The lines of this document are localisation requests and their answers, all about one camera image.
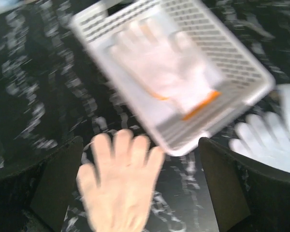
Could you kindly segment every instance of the gloved hand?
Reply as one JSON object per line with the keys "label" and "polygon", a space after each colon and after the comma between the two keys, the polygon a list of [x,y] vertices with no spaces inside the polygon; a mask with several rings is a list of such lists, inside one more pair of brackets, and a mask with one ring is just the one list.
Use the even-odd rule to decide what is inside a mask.
{"label": "gloved hand", "polygon": [[279,115],[248,115],[246,121],[235,126],[240,139],[230,140],[231,150],[290,173],[290,139]]}
{"label": "gloved hand", "polygon": [[132,138],[130,130],[118,131],[114,143],[98,134],[91,145],[96,165],[79,168],[77,185],[93,231],[141,232],[147,222],[164,153],[148,151],[146,136]]}

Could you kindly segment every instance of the white plastic basket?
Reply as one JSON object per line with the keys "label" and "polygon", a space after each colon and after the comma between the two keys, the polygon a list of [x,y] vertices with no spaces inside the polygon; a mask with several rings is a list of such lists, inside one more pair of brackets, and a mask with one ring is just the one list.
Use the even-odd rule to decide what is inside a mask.
{"label": "white plastic basket", "polygon": [[[71,27],[89,55],[126,100],[153,139],[172,156],[182,156],[211,137],[253,106],[275,85],[272,75],[201,2],[196,0],[138,0],[108,16],[107,7],[118,2],[98,2],[76,14]],[[168,104],[150,97],[126,72],[109,61],[105,48],[112,35],[134,19],[155,17],[172,33],[185,31],[218,67],[222,93],[188,121]]]}

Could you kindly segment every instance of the table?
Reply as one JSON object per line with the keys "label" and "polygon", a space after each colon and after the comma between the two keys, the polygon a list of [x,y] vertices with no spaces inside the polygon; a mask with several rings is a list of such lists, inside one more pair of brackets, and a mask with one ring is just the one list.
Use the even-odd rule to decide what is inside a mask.
{"label": "table", "polygon": [[[72,136],[84,144],[100,132],[144,133],[133,114],[83,51],[68,27],[92,0],[38,0],[0,15],[0,162],[39,155]],[[290,1],[204,0],[270,70],[290,83]],[[249,110],[279,112],[264,98]],[[213,137],[228,145],[234,124]],[[87,150],[84,159],[91,159]],[[63,232],[89,232],[77,188]],[[145,231],[218,232],[198,149],[167,157]]]}

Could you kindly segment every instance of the beige knit glove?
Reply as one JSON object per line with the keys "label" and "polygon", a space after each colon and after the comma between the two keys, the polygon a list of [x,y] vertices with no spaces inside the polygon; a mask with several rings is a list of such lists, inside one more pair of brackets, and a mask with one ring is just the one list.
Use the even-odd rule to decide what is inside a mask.
{"label": "beige knit glove", "polygon": [[164,153],[154,147],[147,159],[148,137],[132,137],[130,130],[120,130],[113,147],[107,134],[95,136],[96,166],[87,163],[79,169],[77,185],[88,223],[97,232],[141,232],[147,222]]}

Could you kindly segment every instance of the black and white marble table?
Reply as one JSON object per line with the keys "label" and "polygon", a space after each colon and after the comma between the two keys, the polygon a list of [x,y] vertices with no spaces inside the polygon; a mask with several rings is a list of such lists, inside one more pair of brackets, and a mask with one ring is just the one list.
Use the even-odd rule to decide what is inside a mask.
{"label": "black and white marble table", "polygon": [[[204,0],[274,75],[290,83],[290,0]],[[94,0],[38,0],[0,15],[0,167],[38,156],[80,135],[130,128],[144,133],[133,114],[69,30],[71,16]],[[279,112],[266,97],[250,112]],[[228,145],[231,123],[214,136]],[[83,161],[91,159],[87,149]],[[89,232],[77,188],[62,232]],[[167,157],[145,231],[218,232],[198,149]]]}

